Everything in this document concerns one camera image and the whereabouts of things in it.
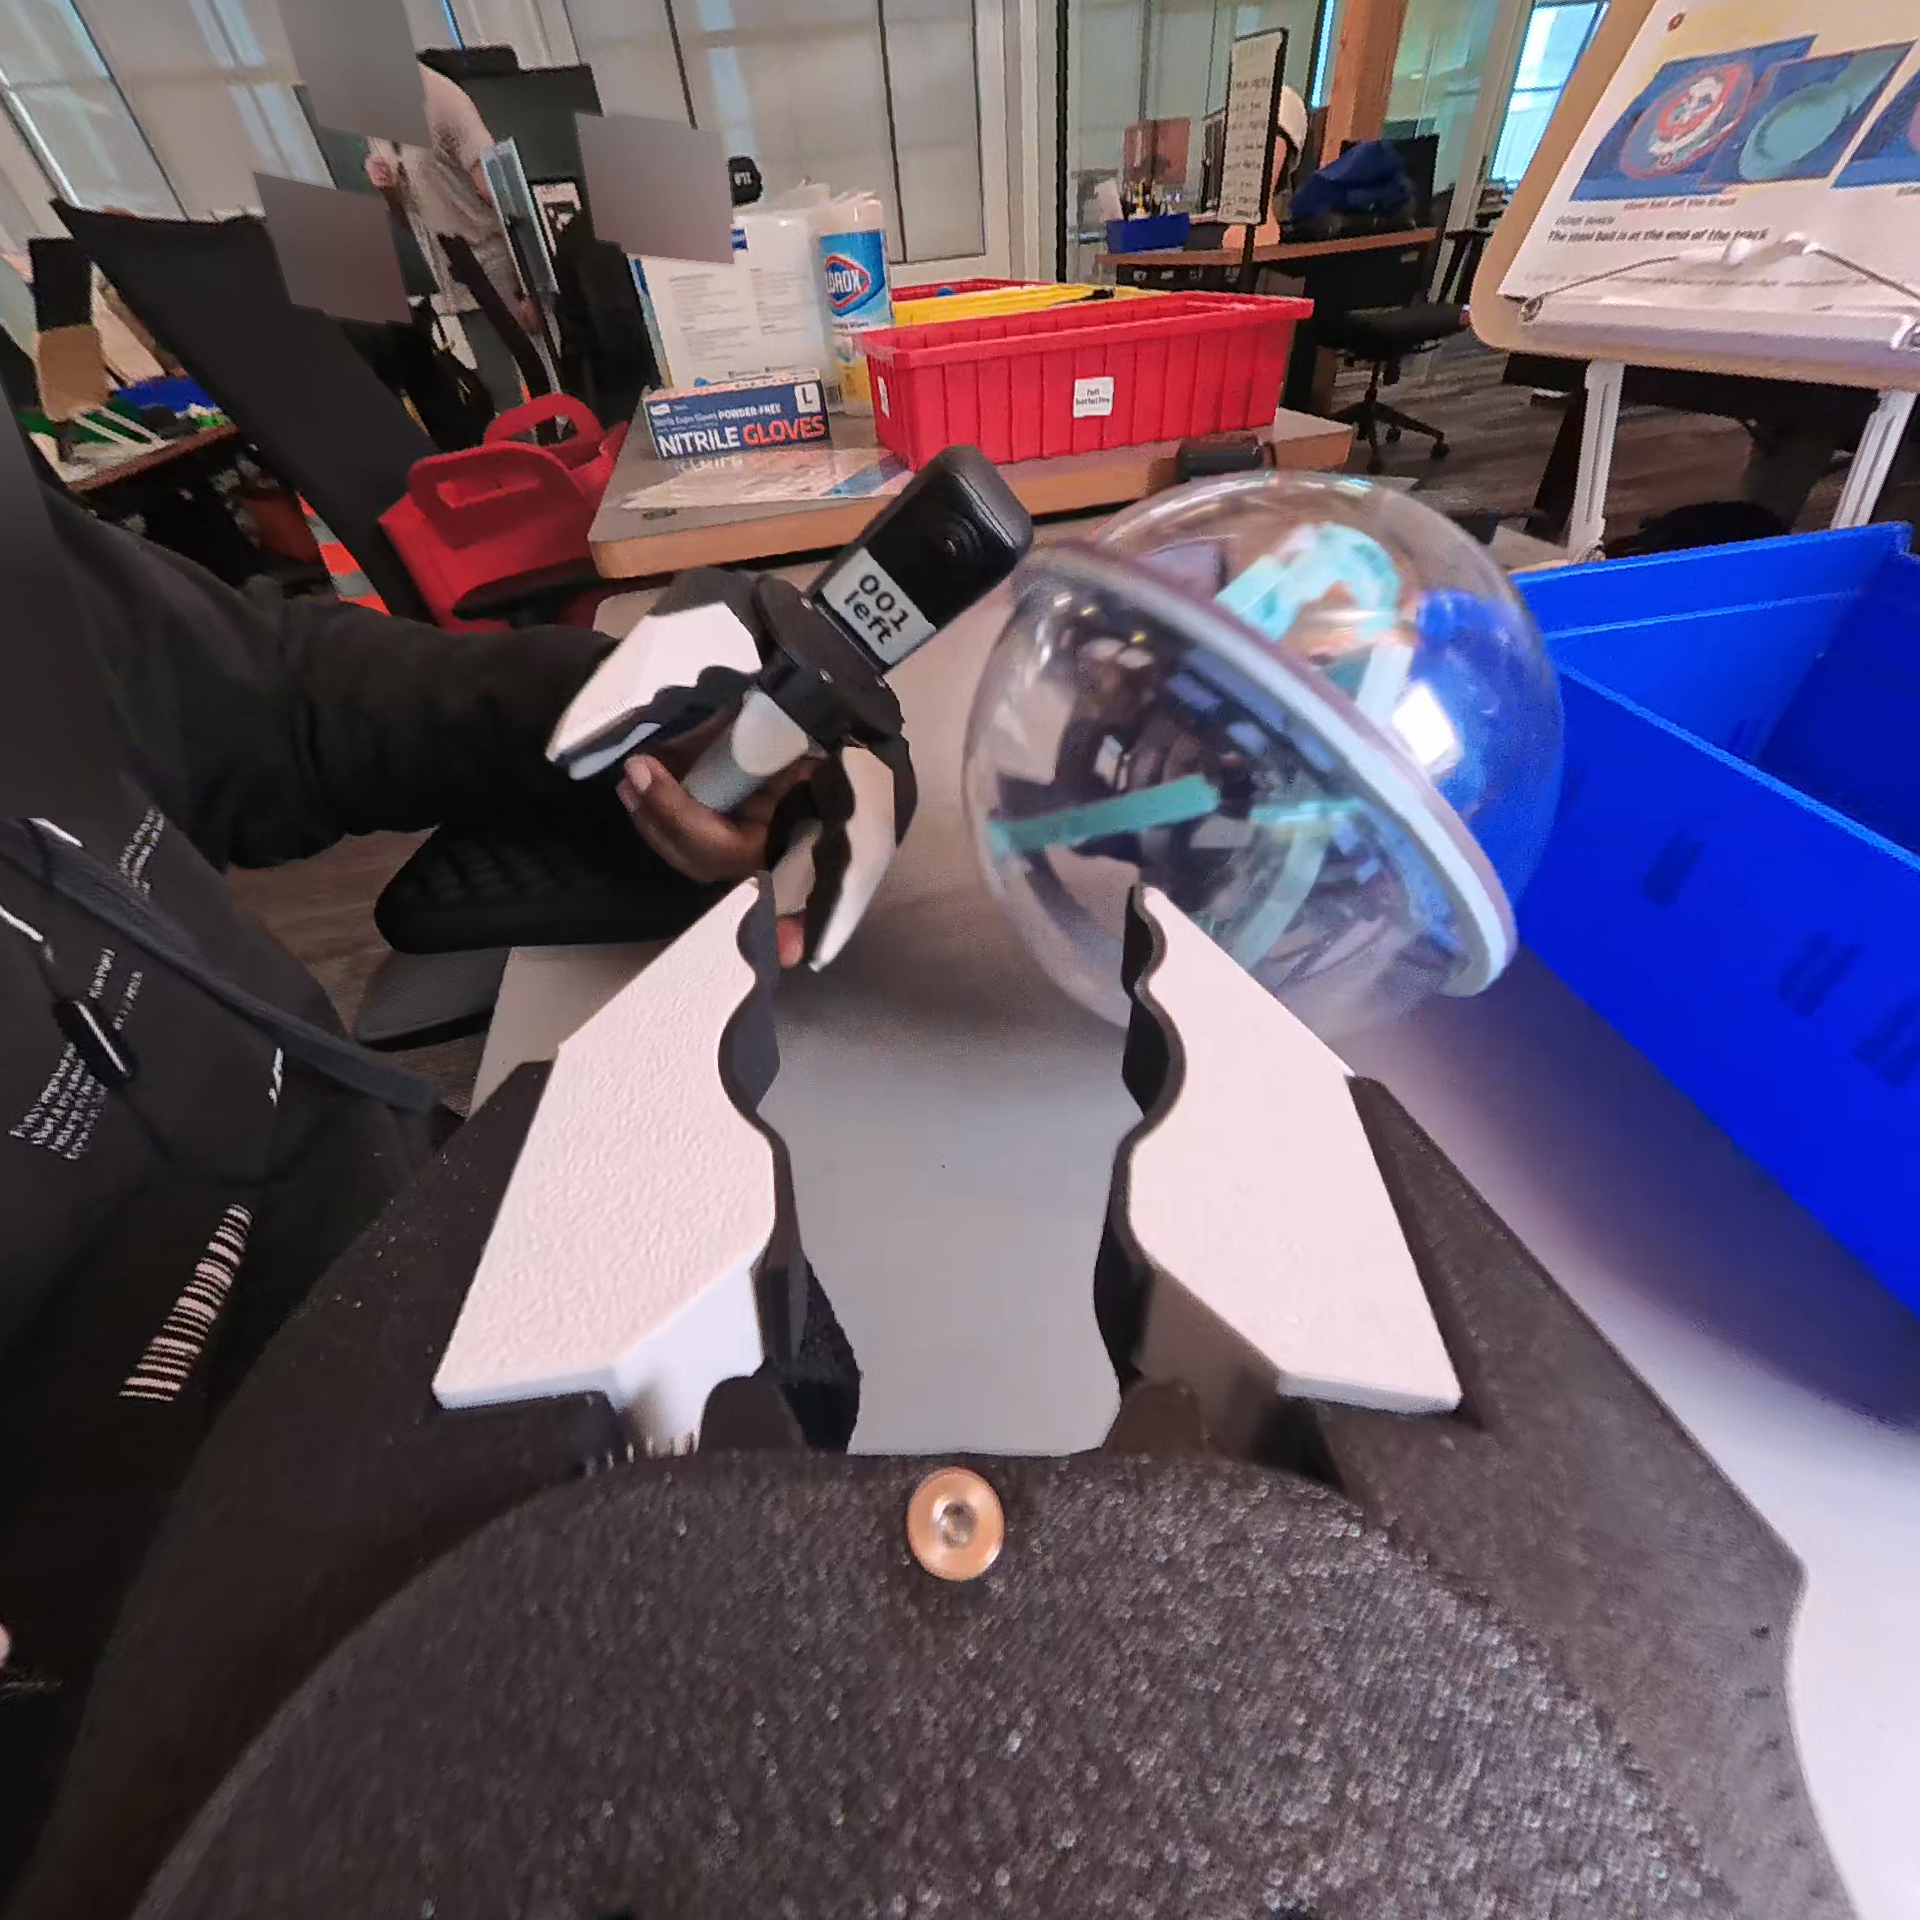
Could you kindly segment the yellow plastic bin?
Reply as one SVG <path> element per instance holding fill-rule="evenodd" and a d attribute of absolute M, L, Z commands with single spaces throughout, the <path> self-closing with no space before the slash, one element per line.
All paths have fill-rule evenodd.
<path fill-rule="evenodd" d="M 970 324 L 1030 316 L 1052 308 L 1157 296 L 1157 287 L 1109 282 L 1030 282 L 1000 277 L 957 277 L 910 282 L 891 290 L 897 327 Z"/>

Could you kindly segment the red plastic bin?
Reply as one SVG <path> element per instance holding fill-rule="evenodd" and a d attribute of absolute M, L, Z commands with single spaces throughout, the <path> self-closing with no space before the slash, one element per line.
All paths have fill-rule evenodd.
<path fill-rule="evenodd" d="M 1021 465 L 1266 426 L 1309 312 L 1302 296 L 1157 290 L 871 328 L 878 441 L 913 467 L 951 443 Z"/>

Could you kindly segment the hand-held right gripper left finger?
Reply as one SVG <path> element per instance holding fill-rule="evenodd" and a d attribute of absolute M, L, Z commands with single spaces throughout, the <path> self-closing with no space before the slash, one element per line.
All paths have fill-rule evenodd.
<path fill-rule="evenodd" d="M 721 896 L 559 1043 L 432 1393 L 598 1393 L 643 1450 L 691 1450 L 707 1393 L 765 1358 L 777 1237 L 765 1083 L 739 1065 L 779 975 L 765 880 Z"/>

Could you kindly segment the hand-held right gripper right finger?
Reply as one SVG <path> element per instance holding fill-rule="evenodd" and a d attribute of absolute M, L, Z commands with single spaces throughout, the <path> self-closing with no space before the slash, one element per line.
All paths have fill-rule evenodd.
<path fill-rule="evenodd" d="M 1159 888 L 1125 906 L 1123 1088 L 1095 1322 L 1120 1385 L 1206 1419 L 1452 1415 L 1463 1389 L 1357 1080 Z"/>

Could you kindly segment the black office chair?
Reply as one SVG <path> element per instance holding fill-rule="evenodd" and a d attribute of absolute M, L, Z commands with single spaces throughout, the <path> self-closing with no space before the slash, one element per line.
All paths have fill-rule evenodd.
<path fill-rule="evenodd" d="M 1405 361 L 1452 342 L 1467 327 L 1467 305 L 1459 302 L 1405 302 L 1395 308 L 1353 308 L 1336 317 L 1331 347 L 1342 364 L 1361 368 L 1368 386 L 1360 399 L 1336 409 L 1335 422 L 1353 429 L 1364 447 L 1368 477 L 1383 474 L 1383 443 L 1400 443 L 1405 433 L 1426 437 L 1426 456 L 1447 459 L 1448 436 L 1383 398 L 1400 383 Z"/>

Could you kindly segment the person's left forearm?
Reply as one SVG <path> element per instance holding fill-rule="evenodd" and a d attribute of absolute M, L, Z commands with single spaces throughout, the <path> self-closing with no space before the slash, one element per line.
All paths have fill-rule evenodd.
<path fill-rule="evenodd" d="M 609 639 L 447 633 L 205 567 L 43 492 L 139 787 L 217 868 L 382 831 L 624 835 L 612 779 L 544 756 Z"/>

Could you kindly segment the clear maze ball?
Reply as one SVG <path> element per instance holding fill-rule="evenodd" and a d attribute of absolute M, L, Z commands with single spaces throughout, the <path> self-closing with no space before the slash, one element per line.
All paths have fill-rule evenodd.
<path fill-rule="evenodd" d="M 1485 542 L 1391 485 L 1245 470 L 1035 550 L 1011 594 L 967 819 L 1078 1004 L 1125 1021 L 1132 888 L 1323 1039 L 1508 968 L 1567 711 Z"/>

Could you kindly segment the white easel legs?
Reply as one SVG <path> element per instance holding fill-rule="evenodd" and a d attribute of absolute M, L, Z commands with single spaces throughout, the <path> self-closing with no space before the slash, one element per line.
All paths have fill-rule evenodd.
<path fill-rule="evenodd" d="M 1590 557 L 1602 548 L 1618 415 L 1626 406 L 1744 424 L 1750 448 L 1741 500 L 1769 512 L 1784 527 L 1793 527 L 1812 488 L 1840 451 L 1850 462 L 1833 524 L 1867 522 L 1899 454 L 1917 448 L 1915 392 L 1590 361 L 1576 406 L 1579 437 L 1567 520 L 1572 557 Z"/>

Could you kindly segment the blue white glove box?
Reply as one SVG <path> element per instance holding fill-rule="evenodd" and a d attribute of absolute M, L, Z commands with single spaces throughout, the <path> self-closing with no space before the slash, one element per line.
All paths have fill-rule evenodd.
<path fill-rule="evenodd" d="M 718 459 L 830 443 L 824 383 L 818 371 L 759 373 L 643 394 L 646 424 L 661 459 Z"/>

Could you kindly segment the white page holder clip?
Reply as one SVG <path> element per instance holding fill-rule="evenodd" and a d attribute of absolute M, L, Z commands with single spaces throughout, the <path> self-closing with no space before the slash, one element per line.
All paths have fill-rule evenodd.
<path fill-rule="evenodd" d="M 1520 322 L 1629 347 L 1877 368 L 1917 357 L 1917 271 L 1867 267 L 1793 230 L 1579 275 L 1523 296 Z"/>

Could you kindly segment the person's left hand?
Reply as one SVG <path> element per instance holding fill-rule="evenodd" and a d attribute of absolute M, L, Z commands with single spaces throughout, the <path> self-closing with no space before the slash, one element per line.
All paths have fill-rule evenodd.
<path fill-rule="evenodd" d="M 782 851 L 774 851 L 770 840 L 779 839 L 774 823 L 793 791 L 827 799 L 833 779 L 830 760 L 807 756 L 750 795 L 735 814 L 721 814 L 691 798 L 664 756 L 638 750 L 622 761 L 619 799 L 638 835 L 686 880 L 735 888 L 769 873 L 779 910 L 779 964 L 796 968 L 809 953 L 807 902 L 824 827 L 818 819 L 790 825 Z"/>

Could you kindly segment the blue plastic bin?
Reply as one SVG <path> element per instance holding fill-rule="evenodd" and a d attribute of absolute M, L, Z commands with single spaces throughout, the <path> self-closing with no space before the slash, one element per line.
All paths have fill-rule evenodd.
<path fill-rule="evenodd" d="M 1567 776 L 1523 944 L 1917 1306 L 1903 522 L 1516 573 Z"/>

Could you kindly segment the blue jacket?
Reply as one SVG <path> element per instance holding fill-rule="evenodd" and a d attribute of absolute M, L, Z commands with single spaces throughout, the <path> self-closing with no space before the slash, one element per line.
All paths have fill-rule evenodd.
<path fill-rule="evenodd" d="M 1415 207 L 1415 179 L 1402 151 L 1385 138 L 1364 138 L 1315 168 L 1291 194 L 1294 229 L 1335 229 L 1339 223 L 1405 225 Z"/>

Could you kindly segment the white printed box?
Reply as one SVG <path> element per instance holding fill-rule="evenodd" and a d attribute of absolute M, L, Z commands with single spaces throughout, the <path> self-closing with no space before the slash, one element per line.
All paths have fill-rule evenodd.
<path fill-rule="evenodd" d="M 833 347 L 809 209 L 740 209 L 733 218 L 730 263 L 632 256 L 628 268 L 664 386 L 779 373 L 830 375 Z"/>

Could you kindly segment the white wipes canister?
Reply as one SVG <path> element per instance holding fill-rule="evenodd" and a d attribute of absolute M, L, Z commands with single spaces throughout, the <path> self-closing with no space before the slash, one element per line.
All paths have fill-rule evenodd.
<path fill-rule="evenodd" d="M 824 296 L 830 379 L 846 414 L 871 409 L 868 331 L 894 327 L 884 203 L 871 191 L 815 213 L 818 281 Z"/>

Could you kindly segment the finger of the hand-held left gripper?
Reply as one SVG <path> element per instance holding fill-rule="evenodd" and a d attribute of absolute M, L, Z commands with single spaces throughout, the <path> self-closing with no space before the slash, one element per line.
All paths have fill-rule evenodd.
<path fill-rule="evenodd" d="M 598 779 L 647 740 L 698 727 L 691 708 L 730 708 L 759 666 L 752 628 L 721 601 L 647 612 L 560 711 L 547 761 L 573 782 Z"/>
<path fill-rule="evenodd" d="M 910 745 L 811 756 L 770 819 L 770 898 L 784 968 L 822 971 L 865 917 L 917 809 Z"/>

